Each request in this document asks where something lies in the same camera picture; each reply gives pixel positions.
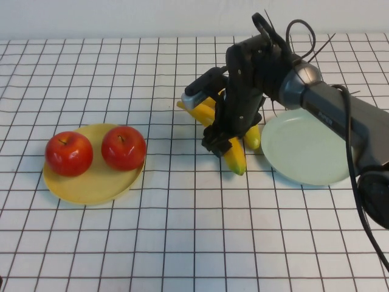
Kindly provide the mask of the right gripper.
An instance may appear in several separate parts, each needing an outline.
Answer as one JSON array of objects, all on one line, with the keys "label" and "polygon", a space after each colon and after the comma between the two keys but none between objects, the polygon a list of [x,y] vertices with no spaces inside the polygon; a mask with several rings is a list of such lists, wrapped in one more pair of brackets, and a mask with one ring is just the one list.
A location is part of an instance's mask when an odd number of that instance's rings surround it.
[{"label": "right gripper", "polygon": [[222,90],[212,94],[215,120],[203,131],[201,145],[218,158],[230,150],[230,137],[243,138],[261,120],[263,93],[258,90]]}]

